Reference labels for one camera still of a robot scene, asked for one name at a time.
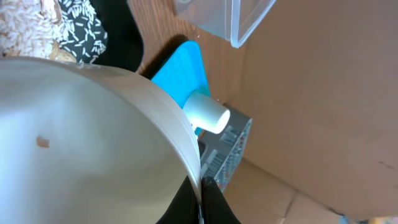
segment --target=black fabric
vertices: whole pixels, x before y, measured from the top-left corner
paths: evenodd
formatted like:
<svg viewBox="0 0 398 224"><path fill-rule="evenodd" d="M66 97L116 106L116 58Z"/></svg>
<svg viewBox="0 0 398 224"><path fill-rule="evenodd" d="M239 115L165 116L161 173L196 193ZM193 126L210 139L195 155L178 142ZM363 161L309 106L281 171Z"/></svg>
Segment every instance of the black fabric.
<svg viewBox="0 0 398 224"><path fill-rule="evenodd" d="M60 3L61 10L63 12L68 12L68 10L74 6L74 4L72 3L71 5L66 7L66 5L64 5L63 1L61 1L61 0L59 0L59 3ZM72 54L72 55L76 58L77 62L89 63L91 61L91 59L93 59L93 56L97 55L97 53L94 53L91 51L94 47L94 42L96 40L102 41L102 43L105 46L108 45L108 39L105 39L105 36L104 36L105 35L104 27L103 26L95 26L95 24L97 23L95 21L95 19L97 19L97 17L95 15L94 15L93 25L91 25L90 27L88 27L88 21L83 19L83 17L87 17L87 16L83 16L82 13L79 16L77 16L76 18L73 18L72 13L67 15L67 17L68 17L68 19L73 20L74 24L76 24L77 22L80 24L83 24L83 27L75 25L74 35L75 35L75 37L77 37L78 40L76 40L73 37L73 35L71 33L69 33L68 39L73 40L73 42L66 43L66 44L63 44L61 42L60 48L70 52L71 54L72 54L72 52L74 52L76 54L76 56L74 54ZM99 32L99 34L95 35L95 37L96 37L95 39L92 38L92 36L87 35L87 40L85 40L85 36L86 36L85 29L90 30L92 32ZM76 46L76 44L79 44L79 42L82 40L85 40L84 43Z"/></svg>
<svg viewBox="0 0 398 224"><path fill-rule="evenodd" d="M230 209L223 193L212 177L205 177L201 182L202 186L202 207L205 223L229 223L240 224Z"/></svg>
<svg viewBox="0 0 398 224"><path fill-rule="evenodd" d="M169 208L157 223L199 223L199 206L188 177L185 178Z"/></svg>
<svg viewBox="0 0 398 224"><path fill-rule="evenodd" d="M108 32L106 51L95 64L137 71L144 45L126 0L90 0L98 19Z"/></svg>
<svg viewBox="0 0 398 224"><path fill-rule="evenodd" d="M240 224L212 177L202 180L202 208L206 224ZM199 207L191 183L185 178L158 224L197 224Z"/></svg>

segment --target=white bowl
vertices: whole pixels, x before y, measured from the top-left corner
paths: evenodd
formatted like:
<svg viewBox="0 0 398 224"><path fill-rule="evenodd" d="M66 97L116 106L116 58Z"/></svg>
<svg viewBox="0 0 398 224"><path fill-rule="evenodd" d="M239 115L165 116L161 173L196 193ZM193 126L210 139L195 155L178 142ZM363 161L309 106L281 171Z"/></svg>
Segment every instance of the white bowl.
<svg viewBox="0 0 398 224"><path fill-rule="evenodd" d="M0 60L0 223L155 223L188 175L191 125L120 68Z"/></svg>

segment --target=cardboard surface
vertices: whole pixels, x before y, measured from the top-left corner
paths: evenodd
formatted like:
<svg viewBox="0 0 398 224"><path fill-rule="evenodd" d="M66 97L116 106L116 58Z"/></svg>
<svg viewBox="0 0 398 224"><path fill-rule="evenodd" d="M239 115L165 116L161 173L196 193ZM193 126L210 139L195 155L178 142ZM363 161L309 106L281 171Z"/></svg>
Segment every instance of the cardboard surface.
<svg viewBox="0 0 398 224"><path fill-rule="evenodd" d="M339 224L340 216L308 197L297 194L283 224Z"/></svg>
<svg viewBox="0 0 398 224"><path fill-rule="evenodd" d="M241 223L277 224L294 193L280 180L242 160L224 196Z"/></svg>
<svg viewBox="0 0 398 224"><path fill-rule="evenodd" d="M278 0L247 42L245 158L357 220L398 215L397 11Z"/></svg>

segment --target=wooden surface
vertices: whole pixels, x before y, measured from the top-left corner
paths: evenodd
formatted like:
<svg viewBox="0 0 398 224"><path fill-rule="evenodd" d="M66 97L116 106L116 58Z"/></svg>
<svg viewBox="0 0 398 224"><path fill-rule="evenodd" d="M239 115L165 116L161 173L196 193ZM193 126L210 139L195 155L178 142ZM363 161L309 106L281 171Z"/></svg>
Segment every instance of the wooden surface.
<svg viewBox="0 0 398 224"><path fill-rule="evenodd" d="M358 220L398 215L397 11L278 0L247 43L245 158Z"/></svg>
<svg viewBox="0 0 398 224"><path fill-rule="evenodd" d="M234 49L228 41L179 19L172 0L129 0L129 5L144 42L139 73L153 75L184 35L200 45L212 97L234 103L240 89L245 45Z"/></svg>

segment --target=rice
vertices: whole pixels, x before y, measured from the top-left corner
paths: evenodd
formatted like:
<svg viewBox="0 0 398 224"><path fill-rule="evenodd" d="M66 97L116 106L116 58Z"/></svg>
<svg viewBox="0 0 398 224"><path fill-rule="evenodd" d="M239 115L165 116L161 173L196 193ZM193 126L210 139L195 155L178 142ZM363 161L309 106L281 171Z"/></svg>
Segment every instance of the rice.
<svg viewBox="0 0 398 224"><path fill-rule="evenodd" d="M40 1L49 5L41 7ZM93 63L106 50L100 39L107 39L108 33L101 34L103 29L97 28L101 21L96 18L90 0L58 0L58 3L63 6L62 22L56 25L53 0L0 0L0 52L48 58L57 41L60 48L79 58L79 62ZM78 37L80 29L84 31ZM92 44L90 54L85 48L87 44Z"/></svg>
<svg viewBox="0 0 398 224"><path fill-rule="evenodd" d="M54 40L64 36L54 24L50 9L41 8L40 0L2 0L0 7L0 46L2 54L48 58Z"/></svg>

